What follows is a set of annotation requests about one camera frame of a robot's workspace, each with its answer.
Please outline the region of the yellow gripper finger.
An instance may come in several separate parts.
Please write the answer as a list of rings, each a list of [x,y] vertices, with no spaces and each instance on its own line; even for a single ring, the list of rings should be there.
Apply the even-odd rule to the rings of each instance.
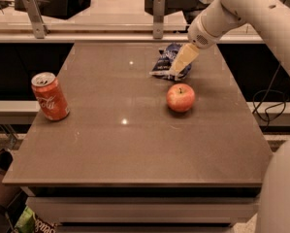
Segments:
[[[169,74],[172,76],[178,76],[187,65],[196,59],[199,55],[199,51],[200,50],[191,43],[183,45],[171,65]]]

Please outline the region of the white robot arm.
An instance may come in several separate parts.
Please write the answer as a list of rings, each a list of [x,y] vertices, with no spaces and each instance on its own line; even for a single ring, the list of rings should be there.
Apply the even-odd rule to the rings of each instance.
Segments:
[[[290,77],[290,8],[279,0],[213,0],[190,24],[189,44],[170,69],[177,77],[200,49],[228,31],[250,24]],[[256,233],[290,233],[290,139],[274,153],[259,199]]]

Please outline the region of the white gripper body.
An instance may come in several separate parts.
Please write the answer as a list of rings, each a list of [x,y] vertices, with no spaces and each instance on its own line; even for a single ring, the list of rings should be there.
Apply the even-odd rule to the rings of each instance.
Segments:
[[[198,49],[208,49],[216,44],[219,36],[211,35],[202,22],[202,16],[198,15],[190,24],[187,33],[188,41]]]

